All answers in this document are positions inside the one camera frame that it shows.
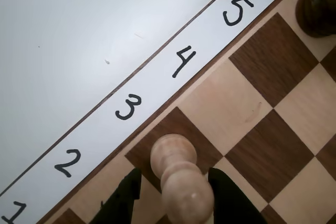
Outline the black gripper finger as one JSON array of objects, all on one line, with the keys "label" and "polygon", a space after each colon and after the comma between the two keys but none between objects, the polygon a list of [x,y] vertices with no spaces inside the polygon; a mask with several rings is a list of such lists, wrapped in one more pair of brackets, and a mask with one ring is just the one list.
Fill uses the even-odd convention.
[{"label": "black gripper finger", "polygon": [[131,223],[134,201],[140,199],[141,180],[140,169],[130,171],[91,223]]},{"label": "black gripper finger", "polygon": [[265,223],[265,219],[242,190],[217,168],[208,171],[214,203],[214,223]]}]

